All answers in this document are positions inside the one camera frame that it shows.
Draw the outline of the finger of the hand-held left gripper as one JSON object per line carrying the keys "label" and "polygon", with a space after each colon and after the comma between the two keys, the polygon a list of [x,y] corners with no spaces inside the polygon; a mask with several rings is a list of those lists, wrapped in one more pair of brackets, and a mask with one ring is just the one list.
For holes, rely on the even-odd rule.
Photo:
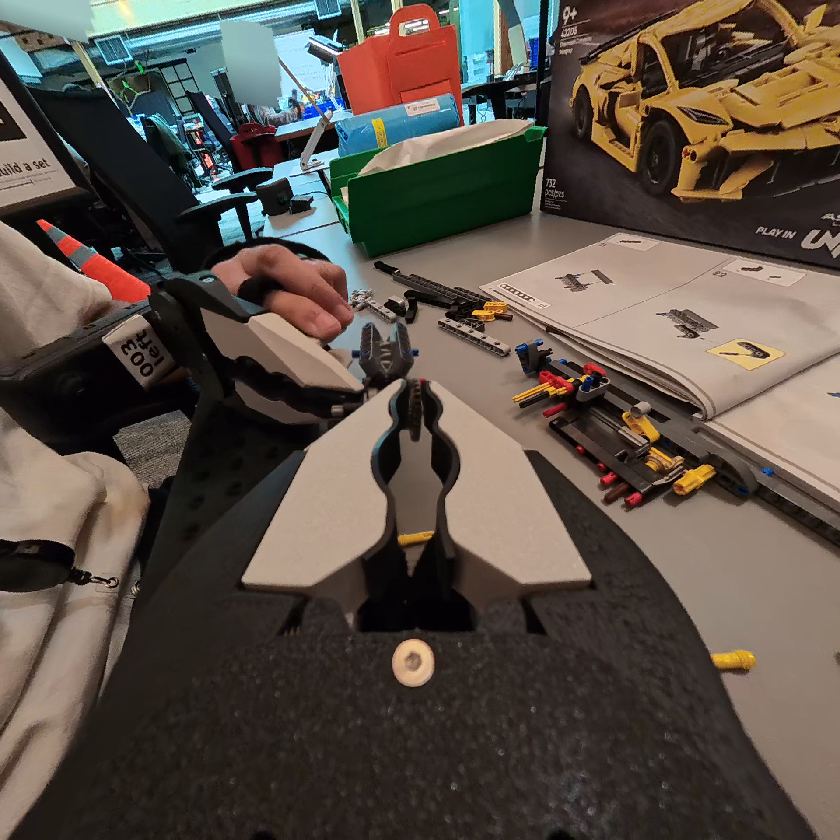
{"label": "finger of the hand-held left gripper", "polygon": [[302,387],[347,394],[364,389],[342,362],[274,312],[253,314],[245,322],[205,309],[201,314],[217,351],[231,361],[250,359]]}
{"label": "finger of the hand-held left gripper", "polygon": [[234,390],[248,409],[285,425],[331,421],[344,415],[348,403],[354,406],[353,377],[307,384],[290,377],[251,381],[236,377]]}

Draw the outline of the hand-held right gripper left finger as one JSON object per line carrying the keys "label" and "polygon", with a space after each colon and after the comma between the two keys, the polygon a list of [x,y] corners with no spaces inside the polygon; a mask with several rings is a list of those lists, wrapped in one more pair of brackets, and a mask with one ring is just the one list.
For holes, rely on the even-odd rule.
{"label": "hand-held right gripper left finger", "polygon": [[247,591],[334,600],[355,613],[369,597],[364,556],[386,536],[389,502],[375,446],[396,429],[389,384],[310,444],[241,577]]}

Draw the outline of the grey lego gear assembly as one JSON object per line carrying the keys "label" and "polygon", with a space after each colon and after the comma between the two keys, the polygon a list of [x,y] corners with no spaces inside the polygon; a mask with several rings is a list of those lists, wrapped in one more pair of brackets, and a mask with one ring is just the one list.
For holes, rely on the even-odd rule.
{"label": "grey lego gear assembly", "polygon": [[390,333],[382,337],[373,322],[366,322],[360,333],[360,348],[352,356],[359,362],[368,388],[381,391],[392,382],[408,382],[404,428],[413,442],[419,441],[424,413],[422,384],[409,376],[417,353],[405,323],[397,320]]}

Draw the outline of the long lego chassis assembly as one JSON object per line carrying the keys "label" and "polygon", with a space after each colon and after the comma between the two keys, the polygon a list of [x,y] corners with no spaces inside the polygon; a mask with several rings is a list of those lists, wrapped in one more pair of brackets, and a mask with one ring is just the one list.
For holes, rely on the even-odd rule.
{"label": "long lego chassis assembly", "polygon": [[706,430],[675,400],[594,361],[556,358],[541,339],[514,351],[536,383],[513,402],[524,413],[541,409],[550,432],[600,471],[604,504],[633,510],[660,497],[678,502],[716,484],[738,500],[765,502],[838,547],[837,511],[781,467]]}

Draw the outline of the pile of lego beams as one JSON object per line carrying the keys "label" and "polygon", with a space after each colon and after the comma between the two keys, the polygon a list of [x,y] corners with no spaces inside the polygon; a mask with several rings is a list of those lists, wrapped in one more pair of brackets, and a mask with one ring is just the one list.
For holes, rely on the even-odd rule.
{"label": "pile of lego beams", "polygon": [[407,274],[379,259],[374,262],[374,268],[402,285],[404,294],[401,298],[379,303],[371,290],[355,290],[350,294],[350,305],[357,312],[368,309],[389,323],[403,319],[409,324],[416,320],[418,307],[424,305],[440,309],[443,313],[441,318],[464,322],[486,334],[487,323],[511,319],[504,301],[489,299],[463,287],[448,287],[416,274]]}

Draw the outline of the light grey long lego bar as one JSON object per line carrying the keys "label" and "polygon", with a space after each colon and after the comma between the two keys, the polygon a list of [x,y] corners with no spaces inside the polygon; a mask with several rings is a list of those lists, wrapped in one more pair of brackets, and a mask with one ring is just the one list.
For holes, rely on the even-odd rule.
{"label": "light grey long lego bar", "polygon": [[506,358],[511,353],[511,347],[506,343],[464,322],[450,318],[440,318],[437,321],[437,325],[441,330],[456,336],[460,340],[471,343],[498,358]]}

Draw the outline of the yellow car lego set box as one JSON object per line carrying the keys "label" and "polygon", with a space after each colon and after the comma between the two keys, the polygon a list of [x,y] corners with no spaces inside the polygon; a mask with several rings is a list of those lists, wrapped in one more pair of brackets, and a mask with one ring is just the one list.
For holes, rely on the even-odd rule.
{"label": "yellow car lego set box", "polygon": [[838,270],[838,2],[562,2],[552,43],[542,211]]}

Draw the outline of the person's white shirt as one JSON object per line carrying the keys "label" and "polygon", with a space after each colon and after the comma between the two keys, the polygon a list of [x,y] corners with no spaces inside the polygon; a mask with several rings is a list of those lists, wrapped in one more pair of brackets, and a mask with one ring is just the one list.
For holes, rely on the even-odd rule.
{"label": "person's white shirt", "polygon": [[[6,363],[103,316],[108,289],[1,225],[1,358]],[[57,550],[105,583],[2,591],[1,819],[8,838],[73,743],[106,678],[121,601],[150,500],[126,465],[58,455],[2,409],[4,550]]]}

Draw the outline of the orange traffic cone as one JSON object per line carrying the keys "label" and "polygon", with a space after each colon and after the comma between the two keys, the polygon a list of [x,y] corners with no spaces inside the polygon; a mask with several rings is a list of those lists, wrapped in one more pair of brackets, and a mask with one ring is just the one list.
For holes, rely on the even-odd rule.
{"label": "orange traffic cone", "polygon": [[151,289],[147,283],[117,266],[94,248],[82,244],[44,219],[38,219],[37,224],[63,256],[81,274],[105,286],[113,300],[136,303],[150,295]]}

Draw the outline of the small black device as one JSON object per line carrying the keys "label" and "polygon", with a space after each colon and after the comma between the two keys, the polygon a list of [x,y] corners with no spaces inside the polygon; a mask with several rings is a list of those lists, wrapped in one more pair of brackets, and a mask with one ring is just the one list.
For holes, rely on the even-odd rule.
{"label": "small black device", "polygon": [[268,217],[303,214],[312,209],[312,195],[295,194],[285,177],[258,184],[255,187],[255,194],[259,199],[263,214]]}

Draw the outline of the red office chair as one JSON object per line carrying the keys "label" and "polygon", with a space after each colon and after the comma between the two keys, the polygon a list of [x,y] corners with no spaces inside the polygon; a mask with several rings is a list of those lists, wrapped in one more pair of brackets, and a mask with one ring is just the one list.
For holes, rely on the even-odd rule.
{"label": "red office chair", "polygon": [[233,156],[240,171],[259,167],[273,168],[287,157],[275,128],[257,122],[245,122],[231,137]]}

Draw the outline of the white desk lamp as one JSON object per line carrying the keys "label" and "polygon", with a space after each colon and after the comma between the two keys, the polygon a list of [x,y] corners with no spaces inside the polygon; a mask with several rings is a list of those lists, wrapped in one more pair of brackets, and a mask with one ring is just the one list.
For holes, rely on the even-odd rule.
{"label": "white desk lamp", "polygon": [[[290,84],[302,95],[301,107],[313,106],[316,123],[301,153],[301,170],[309,172],[320,161],[316,149],[336,115],[344,110],[345,91],[340,81],[338,55],[347,47],[336,38],[317,34],[312,28],[274,38],[278,61]],[[331,121],[322,119],[331,112]]]}

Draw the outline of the green plastic bin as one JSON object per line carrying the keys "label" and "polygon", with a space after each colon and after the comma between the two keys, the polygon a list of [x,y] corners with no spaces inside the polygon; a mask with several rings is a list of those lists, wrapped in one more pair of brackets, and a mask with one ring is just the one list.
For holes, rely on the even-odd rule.
{"label": "green plastic bin", "polygon": [[374,168],[385,150],[333,160],[331,198],[351,242],[374,258],[529,215],[546,129],[520,124],[508,138],[390,170]]}

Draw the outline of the white tag sign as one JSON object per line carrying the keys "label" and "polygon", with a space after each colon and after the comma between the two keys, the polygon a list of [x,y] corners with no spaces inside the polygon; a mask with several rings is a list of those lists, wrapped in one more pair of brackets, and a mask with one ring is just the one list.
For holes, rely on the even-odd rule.
{"label": "white tag sign", "polygon": [[1,56],[1,218],[42,217],[87,201],[82,169],[5,56]]}

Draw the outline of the white paper bag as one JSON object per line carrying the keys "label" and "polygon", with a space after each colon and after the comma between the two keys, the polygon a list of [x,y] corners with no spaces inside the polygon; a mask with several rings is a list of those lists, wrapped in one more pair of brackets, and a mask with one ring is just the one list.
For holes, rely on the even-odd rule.
{"label": "white paper bag", "polygon": [[388,172],[518,137],[533,126],[531,120],[500,119],[404,140],[381,150],[362,167],[359,176]]}

